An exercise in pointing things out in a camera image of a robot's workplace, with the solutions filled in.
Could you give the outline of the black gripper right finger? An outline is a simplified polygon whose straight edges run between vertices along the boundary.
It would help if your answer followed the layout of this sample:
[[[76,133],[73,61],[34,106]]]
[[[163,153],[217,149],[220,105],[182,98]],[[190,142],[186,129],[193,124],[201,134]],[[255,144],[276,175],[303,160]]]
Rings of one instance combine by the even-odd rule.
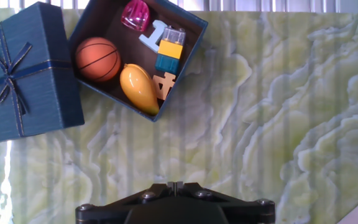
[[[196,182],[176,182],[175,195],[216,206],[228,223],[275,223],[275,202],[266,198],[243,201],[204,188]]]

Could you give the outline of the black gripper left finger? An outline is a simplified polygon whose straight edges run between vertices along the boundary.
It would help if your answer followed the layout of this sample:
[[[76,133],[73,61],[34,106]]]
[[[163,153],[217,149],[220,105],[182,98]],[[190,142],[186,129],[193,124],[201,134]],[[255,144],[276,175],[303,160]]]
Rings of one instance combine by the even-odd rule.
[[[152,184],[148,189],[104,206],[90,203],[75,208],[76,224],[124,223],[129,212],[138,206],[175,195],[175,183]]]

